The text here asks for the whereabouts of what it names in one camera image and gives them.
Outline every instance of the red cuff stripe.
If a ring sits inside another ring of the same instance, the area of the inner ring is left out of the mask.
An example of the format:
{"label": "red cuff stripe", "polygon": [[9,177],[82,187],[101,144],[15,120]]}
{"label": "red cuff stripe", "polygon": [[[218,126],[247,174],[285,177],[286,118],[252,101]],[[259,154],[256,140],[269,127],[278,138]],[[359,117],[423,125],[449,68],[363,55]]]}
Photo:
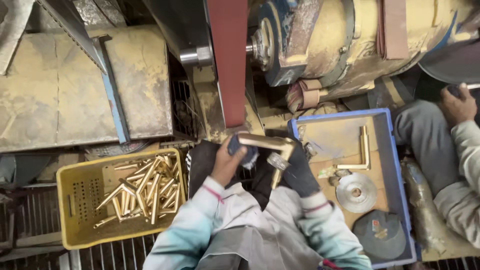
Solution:
{"label": "red cuff stripe", "polygon": [[327,206],[327,205],[330,205],[330,201],[327,201],[326,203],[321,204],[321,205],[319,205],[319,206],[317,206],[317,207],[315,207],[315,208],[304,209],[303,212],[304,212],[304,213],[311,213],[311,212],[314,212],[314,211],[316,211],[316,210],[318,210],[318,209],[321,209],[321,208],[323,208],[323,207],[325,207],[325,206]]}
{"label": "red cuff stripe", "polygon": [[209,188],[208,186],[206,185],[202,185],[202,187],[204,189],[206,189],[208,192],[210,192],[213,196],[215,196],[219,202],[221,202],[223,204],[223,200],[222,200],[222,196],[220,196],[220,194],[218,194],[217,192],[215,192],[213,189]]}

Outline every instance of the metal disc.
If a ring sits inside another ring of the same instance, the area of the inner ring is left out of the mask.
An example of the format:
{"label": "metal disc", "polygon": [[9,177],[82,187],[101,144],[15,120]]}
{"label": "metal disc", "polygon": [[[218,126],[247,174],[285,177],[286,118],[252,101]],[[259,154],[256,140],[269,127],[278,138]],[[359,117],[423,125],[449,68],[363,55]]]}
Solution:
{"label": "metal disc", "polygon": [[367,175],[354,172],[340,179],[340,185],[336,187],[336,198],[346,210],[364,213],[377,201],[377,187]]}

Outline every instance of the worker's hand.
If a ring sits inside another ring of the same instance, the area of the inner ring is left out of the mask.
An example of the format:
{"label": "worker's hand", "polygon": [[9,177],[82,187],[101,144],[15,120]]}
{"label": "worker's hand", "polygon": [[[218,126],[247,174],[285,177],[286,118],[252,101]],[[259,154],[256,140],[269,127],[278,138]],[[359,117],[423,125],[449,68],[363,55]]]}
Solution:
{"label": "worker's hand", "polygon": [[228,143],[231,138],[232,136],[228,137],[217,151],[213,172],[210,175],[215,181],[224,187],[230,183],[238,165],[247,153],[247,148],[242,146],[233,156],[229,155]]}
{"label": "worker's hand", "polygon": [[442,89],[440,94],[442,95],[440,107],[444,112],[445,118],[452,126],[474,120],[477,114],[477,104],[465,83],[461,83],[459,86],[460,98],[450,94],[446,87]]}

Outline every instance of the white long-sleeve shirt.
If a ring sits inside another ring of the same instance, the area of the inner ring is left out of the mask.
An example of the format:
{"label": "white long-sleeve shirt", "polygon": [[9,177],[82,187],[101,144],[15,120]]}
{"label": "white long-sleeve shirt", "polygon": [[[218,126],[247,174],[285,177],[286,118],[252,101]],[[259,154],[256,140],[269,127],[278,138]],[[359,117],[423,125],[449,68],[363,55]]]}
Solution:
{"label": "white long-sleeve shirt", "polygon": [[460,159],[459,171],[467,182],[451,184],[433,202],[447,226],[480,248],[480,128],[466,121],[452,129]]}

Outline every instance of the red sanding belt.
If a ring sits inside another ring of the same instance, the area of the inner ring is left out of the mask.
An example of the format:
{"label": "red sanding belt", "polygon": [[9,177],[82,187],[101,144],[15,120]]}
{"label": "red sanding belt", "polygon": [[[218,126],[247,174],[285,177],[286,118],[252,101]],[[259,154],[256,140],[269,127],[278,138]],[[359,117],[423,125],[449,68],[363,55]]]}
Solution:
{"label": "red sanding belt", "polygon": [[227,128],[245,122],[247,1],[208,0],[218,90]]}

